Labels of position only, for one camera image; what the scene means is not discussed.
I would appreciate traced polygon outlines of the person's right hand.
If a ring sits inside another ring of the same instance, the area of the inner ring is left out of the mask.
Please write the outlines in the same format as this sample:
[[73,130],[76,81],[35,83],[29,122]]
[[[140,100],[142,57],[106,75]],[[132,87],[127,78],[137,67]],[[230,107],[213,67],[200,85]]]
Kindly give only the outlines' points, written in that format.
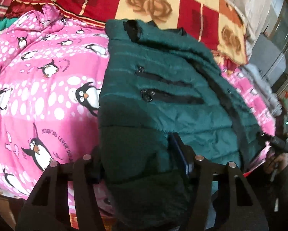
[[263,169],[267,174],[271,174],[275,169],[280,173],[288,166],[288,153],[276,153],[272,148],[266,154]]

